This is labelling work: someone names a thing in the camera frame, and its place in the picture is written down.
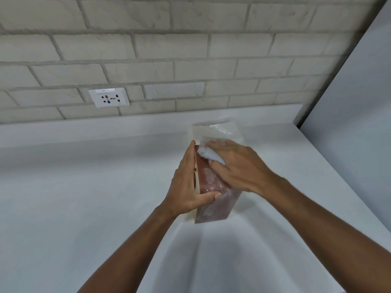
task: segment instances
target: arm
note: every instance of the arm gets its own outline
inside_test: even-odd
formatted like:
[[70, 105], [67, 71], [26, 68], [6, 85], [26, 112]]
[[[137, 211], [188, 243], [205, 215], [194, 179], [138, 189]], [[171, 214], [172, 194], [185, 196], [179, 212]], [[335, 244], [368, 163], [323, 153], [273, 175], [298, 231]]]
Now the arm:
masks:
[[296, 229], [348, 293], [391, 292], [391, 253], [272, 172], [250, 147], [209, 142], [226, 162], [211, 167], [231, 186], [255, 192]]
[[217, 191], [196, 194], [193, 181], [194, 144], [192, 141], [187, 148], [161, 205], [93, 273], [78, 293], [136, 292], [161, 240], [176, 217], [221, 197]]

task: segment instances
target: power socket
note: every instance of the power socket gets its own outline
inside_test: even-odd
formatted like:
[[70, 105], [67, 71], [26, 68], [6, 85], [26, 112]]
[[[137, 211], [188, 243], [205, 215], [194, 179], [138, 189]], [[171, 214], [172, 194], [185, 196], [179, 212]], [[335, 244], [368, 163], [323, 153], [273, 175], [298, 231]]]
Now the power socket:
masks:
[[130, 106], [123, 87], [88, 90], [97, 108]]

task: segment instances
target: hand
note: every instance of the hand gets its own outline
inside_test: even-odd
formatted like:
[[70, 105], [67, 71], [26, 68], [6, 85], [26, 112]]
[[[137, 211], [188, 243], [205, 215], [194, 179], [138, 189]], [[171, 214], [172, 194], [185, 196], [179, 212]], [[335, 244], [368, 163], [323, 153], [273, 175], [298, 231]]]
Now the hand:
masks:
[[178, 169], [171, 180], [171, 186], [161, 206], [173, 217], [186, 214], [202, 205], [213, 202], [222, 195], [218, 191], [197, 194], [194, 188], [195, 141], [190, 143]]
[[209, 160], [209, 165], [232, 187], [265, 197], [266, 188], [282, 180], [250, 147], [230, 140], [210, 141], [206, 145], [220, 155], [226, 163], [223, 166], [220, 162]]

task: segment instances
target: person's left hand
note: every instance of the person's left hand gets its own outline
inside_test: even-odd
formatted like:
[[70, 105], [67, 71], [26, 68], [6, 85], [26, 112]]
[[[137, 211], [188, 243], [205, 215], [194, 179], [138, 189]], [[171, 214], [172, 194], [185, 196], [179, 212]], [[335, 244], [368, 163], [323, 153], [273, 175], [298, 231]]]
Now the person's left hand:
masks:
[[194, 140], [191, 141], [174, 173], [167, 196], [161, 204], [173, 217], [186, 214], [221, 197], [218, 191], [198, 195], [194, 189], [195, 144]]

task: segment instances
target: forearm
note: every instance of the forearm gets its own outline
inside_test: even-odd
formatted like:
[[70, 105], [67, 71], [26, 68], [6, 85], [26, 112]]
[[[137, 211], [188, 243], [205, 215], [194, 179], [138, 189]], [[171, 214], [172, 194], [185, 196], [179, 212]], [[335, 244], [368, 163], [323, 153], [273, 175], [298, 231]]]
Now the forearm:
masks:
[[391, 254], [281, 179], [264, 192], [349, 293], [391, 292]]
[[79, 293], [133, 293], [175, 220], [161, 206], [108, 258]]

